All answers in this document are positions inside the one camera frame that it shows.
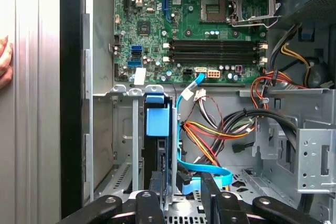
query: wire bundle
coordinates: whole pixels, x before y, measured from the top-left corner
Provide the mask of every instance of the wire bundle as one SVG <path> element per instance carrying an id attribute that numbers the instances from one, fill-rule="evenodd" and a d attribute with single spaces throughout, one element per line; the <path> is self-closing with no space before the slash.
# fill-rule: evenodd
<path id="1" fill-rule="evenodd" d="M 272 72 L 269 72 L 267 74 L 265 74 L 264 76 L 260 76 L 258 78 L 256 78 L 252 85 L 251 85 L 251 88 L 250 88 L 250 96 L 251 96 L 251 100 L 252 100 L 252 103 L 254 105 L 255 108 L 259 108 L 259 104 L 257 103 L 255 97 L 254 97 L 254 92 L 256 93 L 257 95 L 257 98 L 259 99 L 259 101 L 262 101 L 265 97 L 263 95 L 264 92 L 260 92 L 259 89 L 258 89 L 258 86 L 259 84 L 263 81 L 265 83 L 264 85 L 264 88 L 265 86 L 267 85 L 267 83 L 270 83 L 270 81 L 274 78 L 276 81 L 280 81 L 280 82 L 285 82 L 285 83 L 289 83 L 293 86 L 296 86 L 298 88 L 301 88 L 301 89 L 305 89 L 306 87 L 304 86 L 301 86 L 301 85 L 298 85 L 296 83 L 294 83 L 286 74 L 282 73 L 282 72 L 277 72 L 277 75 L 274 77 L 274 74 L 275 72 L 272 71 Z M 263 103 L 263 108 L 265 110 L 268 110 L 269 109 L 269 105 L 267 102 Z"/>

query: chipset chip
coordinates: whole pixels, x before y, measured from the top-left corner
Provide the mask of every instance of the chipset chip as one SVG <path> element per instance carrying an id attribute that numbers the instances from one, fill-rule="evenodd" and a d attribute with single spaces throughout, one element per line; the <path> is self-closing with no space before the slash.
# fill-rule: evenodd
<path id="1" fill-rule="evenodd" d="M 224 23 L 225 0 L 201 0 L 201 22 Z"/>
<path id="2" fill-rule="evenodd" d="M 151 23 L 149 21 L 138 21 L 138 35 L 148 36 L 151 34 Z"/>

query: blue drive bracket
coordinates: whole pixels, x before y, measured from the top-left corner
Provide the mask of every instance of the blue drive bracket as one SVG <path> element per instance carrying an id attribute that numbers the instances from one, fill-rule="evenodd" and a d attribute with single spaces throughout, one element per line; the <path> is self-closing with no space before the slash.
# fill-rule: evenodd
<path id="1" fill-rule="evenodd" d="M 163 94 L 148 94 L 146 103 L 164 104 Z M 170 106 L 147 109 L 147 136 L 169 136 Z"/>

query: yellow wire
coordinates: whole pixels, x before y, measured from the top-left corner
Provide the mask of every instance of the yellow wire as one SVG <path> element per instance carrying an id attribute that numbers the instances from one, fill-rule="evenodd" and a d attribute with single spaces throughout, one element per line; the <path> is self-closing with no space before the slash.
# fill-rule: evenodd
<path id="1" fill-rule="evenodd" d="M 215 160 L 210 156 L 210 154 L 206 151 L 206 149 L 204 148 L 204 146 L 201 144 L 201 142 L 198 140 L 198 138 L 195 136 L 195 134 L 187 127 L 184 127 L 186 132 L 189 134 L 189 136 L 195 141 L 196 145 L 198 146 L 198 148 L 201 149 L 201 151 L 203 152 L 203 154 L 205 156 L 207 156 L 207 158 L 209 158 L 209 160 L 217 166 L 217 163 L 215 162 Z"/>
<path id="2" fill-rule="evenodd" d="M 286 46 L 286 44 L 284 44 L 281 47 L 281 53 L 284 54 L 284 55 L 288 55 L 288 56 L 294 57 L 294 58 L 302 61 L 306 65 L 306 67 L 307 67 L 307 73 L 306 73 L 306 76 L 305 76 L 305 85 L 308 86 L 309 69 L 311 68 L 311 66 L 307 62 L 307 60 L 304 57 L 302 57 L 301 55 L 299 55 L 298 53 L 296 53 L 296 52 L 288 49 L 287 46 Z"/>
<path id="3" fill-rule="evenodd" d="M 241 134 L 241 135 L 228 135 L 228 134 L 224 134 L 222 132 L 218 132 L 218 131 L 214 131 L 212 129 L 209 129 L 208 127 L 204 126 L 204 125 L 201 125 L 199 123 L 196 123 L 196 122 L 192 122 L 192 121 L 187 121 L 185 123 L 190 123 L 190 124 L 194 124 L 194 125 L 197 125 L 198 127 L 201 127 L 209 132 L 212 132 L 216 135 L 220 135 L 220 136 L 227 136 L 227 137 L 234 137 L 234 138 L 238 138 L 238 137 L 243 137 L 243 136 L 246 136 L 248 133 L 244 133 L 244 134 Z"/>

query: yellow connector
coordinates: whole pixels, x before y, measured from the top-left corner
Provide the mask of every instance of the yellow connector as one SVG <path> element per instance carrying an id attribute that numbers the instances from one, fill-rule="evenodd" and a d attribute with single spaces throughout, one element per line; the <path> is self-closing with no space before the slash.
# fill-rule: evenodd
<path id="1" fill-rule="evenodd" d="M 209 70 L 207 77 L 208 78 L 220 78 L 221 72 L 218 70 Z"/>
<path id="2" fill-rule="evenodd" d="M 206 68 L 196 67 L 194 70 L 195 73 L 206 73 Z"/>

